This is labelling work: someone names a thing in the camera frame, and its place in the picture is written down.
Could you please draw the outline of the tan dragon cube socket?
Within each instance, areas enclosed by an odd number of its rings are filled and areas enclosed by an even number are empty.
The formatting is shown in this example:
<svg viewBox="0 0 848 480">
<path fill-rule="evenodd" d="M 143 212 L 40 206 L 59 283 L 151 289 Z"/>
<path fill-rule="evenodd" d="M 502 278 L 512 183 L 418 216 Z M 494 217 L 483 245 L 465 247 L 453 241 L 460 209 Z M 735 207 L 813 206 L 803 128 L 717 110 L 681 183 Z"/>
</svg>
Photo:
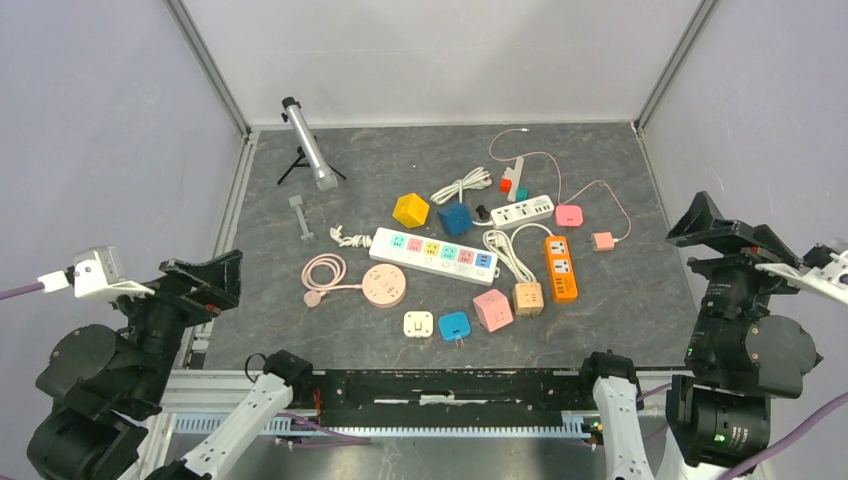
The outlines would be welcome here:
<svg viewBox="0 0 848 480">
<path fill-rule="evenodd" d="M 538 282 L 517 283 L 512 290 L 513 311 L 516 316 L 535 316 L 544 309 L 542 286 Z"/>
</svg>

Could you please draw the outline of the white plug adapter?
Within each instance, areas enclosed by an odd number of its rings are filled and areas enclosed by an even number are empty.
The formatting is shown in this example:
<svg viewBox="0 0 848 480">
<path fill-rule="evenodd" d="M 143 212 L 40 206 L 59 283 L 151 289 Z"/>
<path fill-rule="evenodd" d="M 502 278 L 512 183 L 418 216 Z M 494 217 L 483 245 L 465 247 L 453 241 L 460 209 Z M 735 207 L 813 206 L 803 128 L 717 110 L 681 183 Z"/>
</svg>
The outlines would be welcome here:
<svg viewBox="0 0 848 480">
<path fill-rule="evenodd" d="M 409 338 L 429 338 L 434 331 L 434 316 L 429 311 L 408 311 L 403 316 L 403 333 Z"/>
</svg>

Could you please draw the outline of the yellow cube socket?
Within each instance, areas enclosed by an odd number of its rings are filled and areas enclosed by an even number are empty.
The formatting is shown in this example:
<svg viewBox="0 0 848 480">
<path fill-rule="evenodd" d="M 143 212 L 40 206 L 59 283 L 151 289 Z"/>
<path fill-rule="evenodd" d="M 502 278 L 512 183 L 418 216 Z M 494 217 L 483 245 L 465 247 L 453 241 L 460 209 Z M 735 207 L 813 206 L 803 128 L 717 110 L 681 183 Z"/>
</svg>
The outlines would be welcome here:
<svg viewBox="0 0 848 480">
<path fill-rule="evenodd" d="M 416 193 L 400 196 L 394 206 L 392 217 L 405 228 L 417 228 L 427 223 L 430 205 Z"/>
</svg>

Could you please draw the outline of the pink cube socket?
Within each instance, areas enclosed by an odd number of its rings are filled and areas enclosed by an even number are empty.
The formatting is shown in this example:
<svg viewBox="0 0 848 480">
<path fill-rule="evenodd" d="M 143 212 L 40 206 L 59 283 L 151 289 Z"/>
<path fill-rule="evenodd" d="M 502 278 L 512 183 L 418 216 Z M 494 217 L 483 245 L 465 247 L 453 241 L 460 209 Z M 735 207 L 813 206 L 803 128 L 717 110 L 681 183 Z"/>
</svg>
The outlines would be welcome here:
<svg viewBox="0 0 848 480">
<path fill-rule="evenodd" d="M 491 289 L 480 294 L 472 302 L 481 325 L 490 333 L 514 321 L 509 300 L 498 289 Z"/>
</svg>

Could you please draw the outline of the light blue plug adapter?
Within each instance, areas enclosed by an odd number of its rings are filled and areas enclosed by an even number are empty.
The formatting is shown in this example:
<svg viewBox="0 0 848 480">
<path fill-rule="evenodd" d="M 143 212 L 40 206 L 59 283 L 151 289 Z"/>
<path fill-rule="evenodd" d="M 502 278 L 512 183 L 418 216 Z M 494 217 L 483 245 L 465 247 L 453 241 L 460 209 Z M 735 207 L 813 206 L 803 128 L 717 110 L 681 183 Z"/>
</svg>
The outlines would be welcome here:
<svg viewBox="0 0 848 480">
<path fill-rule="evenodd" d="M 439 334 L 445 342 L 462 346 L 471 334 L 471 323 L 466 313 L 458 311 L 442 315 L 437 320 Z"/>
</svg>

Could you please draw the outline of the dark blue cube socket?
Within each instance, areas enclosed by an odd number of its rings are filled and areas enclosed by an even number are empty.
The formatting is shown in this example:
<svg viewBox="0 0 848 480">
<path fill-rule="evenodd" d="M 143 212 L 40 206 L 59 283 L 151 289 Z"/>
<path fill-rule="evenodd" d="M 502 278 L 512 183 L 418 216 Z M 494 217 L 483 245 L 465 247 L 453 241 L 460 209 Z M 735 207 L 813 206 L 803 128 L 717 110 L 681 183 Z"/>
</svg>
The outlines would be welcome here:
<svg viewBox="0 0 848 480">
<path fill-rule="evenodd" d="M 446 235 L 457 237 L 465 234 L 473 227 L 470 209 L 460 202 L 453 202 L 437 211 L 440 225 Z"/>
</svg>

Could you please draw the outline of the pink plug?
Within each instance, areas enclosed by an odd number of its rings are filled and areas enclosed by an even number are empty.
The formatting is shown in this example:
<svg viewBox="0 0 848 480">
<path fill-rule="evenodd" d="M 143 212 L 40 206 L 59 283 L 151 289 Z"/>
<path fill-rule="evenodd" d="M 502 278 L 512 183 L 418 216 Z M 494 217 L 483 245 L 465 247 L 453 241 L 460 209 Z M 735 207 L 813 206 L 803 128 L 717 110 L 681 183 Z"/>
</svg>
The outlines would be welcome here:
<svg viewBox="0 0 848 480">
<path fill-rule="evenodd" d="M 584 222 L 583 209 L 579 205 L 560 204 L 554 211 L 557 226 L 566 228 L 580 227 Z"/>
</svg>

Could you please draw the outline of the pink round socket base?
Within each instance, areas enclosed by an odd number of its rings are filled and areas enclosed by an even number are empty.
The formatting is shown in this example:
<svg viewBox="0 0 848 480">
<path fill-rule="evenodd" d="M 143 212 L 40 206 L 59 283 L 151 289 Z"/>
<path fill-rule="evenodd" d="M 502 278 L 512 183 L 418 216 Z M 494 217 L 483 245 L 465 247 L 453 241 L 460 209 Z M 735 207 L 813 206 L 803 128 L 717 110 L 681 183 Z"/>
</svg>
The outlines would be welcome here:
<svg viewBox="0 0 848 480">
<path fill-rule="evenodd" d="M 362 280 L 362 292 L 377 308 L 397 306 L 407 291 L 406 276 L 396 265 L 381 263 L 368 269 Z"/>
</svg>

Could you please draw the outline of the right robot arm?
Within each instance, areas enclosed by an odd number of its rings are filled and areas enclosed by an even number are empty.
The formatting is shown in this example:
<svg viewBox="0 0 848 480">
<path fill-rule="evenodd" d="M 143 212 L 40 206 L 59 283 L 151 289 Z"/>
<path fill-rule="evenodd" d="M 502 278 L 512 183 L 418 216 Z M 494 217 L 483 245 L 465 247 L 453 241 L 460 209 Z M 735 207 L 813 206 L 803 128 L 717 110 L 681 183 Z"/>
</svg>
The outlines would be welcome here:
<svg viewBox="0 0 848 480">
<path fill-rule="evenodd" d="M 703 191 L 667 241 L 704 245 L 716 255 L 688 262 L 708 285 L 685 353 L 686 373 L 673 376 L 666 393 L 660 468 L 647 461 L 630 359 L 591 354 L 580 369 L 578 396 L 599 411 L 608 478 L 733 479 L 763 459 L 772 401 L 798 398 L 805 375 L 821 361 L 797 321 L 771 313 L 771 297 L 806 290 L 845 301 L 846 264 L 823 244 L 795 255 L 769 226 L 723 217 Z"/>
</svg>

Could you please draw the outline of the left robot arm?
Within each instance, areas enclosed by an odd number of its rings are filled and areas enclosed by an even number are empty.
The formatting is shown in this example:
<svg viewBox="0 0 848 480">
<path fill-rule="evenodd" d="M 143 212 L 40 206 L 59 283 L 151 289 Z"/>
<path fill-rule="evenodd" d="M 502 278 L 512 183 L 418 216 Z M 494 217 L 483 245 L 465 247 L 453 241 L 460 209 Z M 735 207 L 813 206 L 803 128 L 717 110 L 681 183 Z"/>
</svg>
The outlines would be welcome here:
<svg viewBox="0 0 848 480">
<path fill-rule="evenodd" d="M 171 259 L 147 282 L 127 279 L 112 246 L 78 253 L 48 275 L 52 289 L 109 303 L 124 328 L 74 329 L 52 349 L 35 385 L 52 401 L 27 458 L 44 479 L 117 479 L 138 460 L 145 421 L 158 415 L 186 329 L 235 308 L 243 254 L 232 250 L 203 263 Z"/>
</svg>

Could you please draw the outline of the narrow white socket strip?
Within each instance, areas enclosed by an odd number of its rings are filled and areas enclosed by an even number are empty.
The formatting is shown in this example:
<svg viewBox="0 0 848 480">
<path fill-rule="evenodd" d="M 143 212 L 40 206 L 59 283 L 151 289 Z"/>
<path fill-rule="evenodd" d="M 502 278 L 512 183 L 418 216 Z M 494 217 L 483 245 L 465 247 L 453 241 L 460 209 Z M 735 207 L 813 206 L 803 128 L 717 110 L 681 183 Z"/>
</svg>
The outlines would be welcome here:
<svg viewBox="0 0 848 480">
<path fill-rule="evenodd" d="M 520 186 L 521 174 L 524 166 L 525 158 L 518 156 L 515 159 L 515 164 L 512 167 L 507 167 L 503 178 L 509 181 L 509 189 L 507 191 L 507 200 L 509 202 L 517 201 L 517 192 Z"/>
</svg>

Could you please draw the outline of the red plug adapter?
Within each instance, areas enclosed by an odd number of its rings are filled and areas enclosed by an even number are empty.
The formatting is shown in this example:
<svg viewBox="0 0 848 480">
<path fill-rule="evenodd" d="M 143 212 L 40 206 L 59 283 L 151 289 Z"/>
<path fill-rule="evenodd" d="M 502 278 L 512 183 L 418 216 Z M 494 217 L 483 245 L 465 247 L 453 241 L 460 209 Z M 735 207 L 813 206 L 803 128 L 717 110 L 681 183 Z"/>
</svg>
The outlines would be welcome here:
<svg viewBox="0 0 848 480">
<path fill-rule="evenodd" d="M 516 184 L 513 182 L 512 179 L 502 177 L 499 184 L 499 190 L 505 193 L 508 197 L 513 197 L 514 191 L 516 190 Z"/>
</svg>

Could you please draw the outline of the orange power strip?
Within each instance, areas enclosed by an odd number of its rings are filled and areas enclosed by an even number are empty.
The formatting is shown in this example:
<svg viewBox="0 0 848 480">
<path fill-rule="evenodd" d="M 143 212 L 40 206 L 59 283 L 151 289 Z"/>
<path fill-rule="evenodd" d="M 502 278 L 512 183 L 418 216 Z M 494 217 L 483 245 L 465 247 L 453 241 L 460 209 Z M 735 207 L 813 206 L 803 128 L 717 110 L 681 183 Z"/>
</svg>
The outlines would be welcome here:
<svg viewBox="0 0 848 480">
<path fill-rule="evenodd" d="M 571 259 L 571 249 L 564 236 L 548 236 L 544 253 L 555 303 L 572 303 L 578 297 L 578 287 Z"/>
</svg>

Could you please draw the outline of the silver telescope on tripod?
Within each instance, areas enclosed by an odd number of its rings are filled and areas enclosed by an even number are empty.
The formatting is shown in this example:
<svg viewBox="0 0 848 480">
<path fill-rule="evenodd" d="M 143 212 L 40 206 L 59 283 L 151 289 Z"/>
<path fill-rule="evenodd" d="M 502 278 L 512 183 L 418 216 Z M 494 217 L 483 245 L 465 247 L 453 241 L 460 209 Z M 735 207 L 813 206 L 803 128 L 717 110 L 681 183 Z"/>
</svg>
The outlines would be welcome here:
<svg viewBox="0 0 848 480">
<path fill-rule="evenodd" d="M 283 112 L 281 117 L 288 123 L 298 139 L 298 157 L 277 180 L 277 185 L 290 175 L 295 168 L 308 167 L 313 175 L 316 186 L 321 191 L 338 187 L 339 180 L 347 177 L 330 165 L 324 158 L 318 146 L 317 136 L 314 135 L 302 114 L 301 104 L 294 97 L 285 97 L 281 101 Z"/>
</svg>

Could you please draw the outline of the small white power strip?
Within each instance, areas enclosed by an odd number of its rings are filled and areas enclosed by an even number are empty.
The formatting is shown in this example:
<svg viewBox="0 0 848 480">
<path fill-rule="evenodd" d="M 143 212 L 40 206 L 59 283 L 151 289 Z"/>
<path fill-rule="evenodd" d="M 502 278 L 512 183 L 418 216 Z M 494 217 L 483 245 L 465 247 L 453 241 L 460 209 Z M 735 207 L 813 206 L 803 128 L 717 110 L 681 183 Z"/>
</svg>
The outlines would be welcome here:
<svg viewBox="0 0 848 480">
<path fill-rule="evenodd" d="M 539 195 L 491 211 L 492 226 L 509 230 L 521 225 L 544 220 L 553 215 L 555 205 L 548 195 Z"/>
</svg>

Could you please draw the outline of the long white power strip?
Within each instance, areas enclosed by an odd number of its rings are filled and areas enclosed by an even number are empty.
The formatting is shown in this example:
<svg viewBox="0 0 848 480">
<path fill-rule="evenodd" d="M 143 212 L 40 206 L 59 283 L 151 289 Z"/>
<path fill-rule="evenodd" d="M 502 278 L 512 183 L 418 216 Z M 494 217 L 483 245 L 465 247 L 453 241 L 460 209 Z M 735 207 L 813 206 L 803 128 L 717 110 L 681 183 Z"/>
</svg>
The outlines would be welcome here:
<svg viewBox="0 0 848 480">
<path fill-rule="evenodd" d="M 371 236 L 371 259 L 475 285 L 499 277 L 496 253 L 380 227 Z"/>
</svg>

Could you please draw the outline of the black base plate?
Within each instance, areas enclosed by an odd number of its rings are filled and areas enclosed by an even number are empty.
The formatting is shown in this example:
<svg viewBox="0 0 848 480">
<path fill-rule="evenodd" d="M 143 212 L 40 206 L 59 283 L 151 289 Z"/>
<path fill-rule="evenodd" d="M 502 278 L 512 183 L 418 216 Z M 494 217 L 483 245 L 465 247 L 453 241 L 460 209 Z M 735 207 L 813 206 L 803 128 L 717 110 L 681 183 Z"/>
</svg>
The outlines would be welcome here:
<svg viewBox="0 0 848 480">
<path fill-rule="evenodd" d="M 301 373 L 290 408 L 312 409 L 324 427 L 550 427 L 564 412 L 597 408 L 580 369 L 326 369 Z"/>
</svg>

